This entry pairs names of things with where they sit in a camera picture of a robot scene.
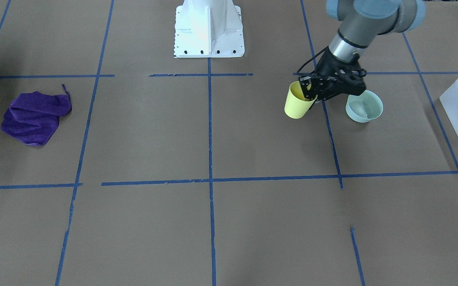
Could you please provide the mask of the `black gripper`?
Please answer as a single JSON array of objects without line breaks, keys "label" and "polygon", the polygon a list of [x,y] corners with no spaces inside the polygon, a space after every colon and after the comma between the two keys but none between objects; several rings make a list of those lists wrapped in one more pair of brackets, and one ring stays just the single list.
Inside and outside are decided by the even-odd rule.
[{"label": "black gripper", "polygon": [[[321,58],[316,68],[310,73],[302,72],[318,56]],[[354,53],[346,63],[325,47],[307,60],[297,71],[304,101],[327,101],[340,94],[360,95],[367,90],[364,83],[367,71],[359,64],[359,58],[359,54]]]}]

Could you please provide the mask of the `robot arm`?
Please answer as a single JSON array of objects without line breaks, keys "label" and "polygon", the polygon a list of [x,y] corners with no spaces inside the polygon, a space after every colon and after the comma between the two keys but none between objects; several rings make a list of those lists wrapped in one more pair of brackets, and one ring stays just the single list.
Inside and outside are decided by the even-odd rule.
[{"label": "robot arm", "polygon": [[313,60],[310,73],[297,71],[304,100],[326,101],[340,94],[361,95],[367,71],[359,59],[379,35],[418,27],[427,14],[423,0],[328,0],[327,14],[341,22],[328,46]]}]

